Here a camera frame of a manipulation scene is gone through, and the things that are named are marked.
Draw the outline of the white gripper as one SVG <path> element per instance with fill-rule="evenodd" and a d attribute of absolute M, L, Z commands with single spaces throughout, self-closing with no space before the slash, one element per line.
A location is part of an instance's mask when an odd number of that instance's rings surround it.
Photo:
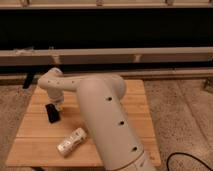
<path fill-rule="evenodd" d="M 51 103 L 55 104 L 55 108 L 58 112 L 61 112 L 63 110 L 63 101 L 64 101 L 64 95 L 63 92 L 60 90 L 50 90 L 48 92 L 48 97 Z"/>

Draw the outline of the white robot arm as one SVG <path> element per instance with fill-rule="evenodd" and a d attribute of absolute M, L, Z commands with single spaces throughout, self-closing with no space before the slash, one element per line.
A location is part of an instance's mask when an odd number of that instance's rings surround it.
<path fill-rule="evenodd" d="M 126 83 L 119 75 L 94 74 L 64 77 L 52 68 L 38 79 L 54 105 L 63 92 L 75 92 L 80 112 L 107 171 L 156 171 L 120 100 Z"/>

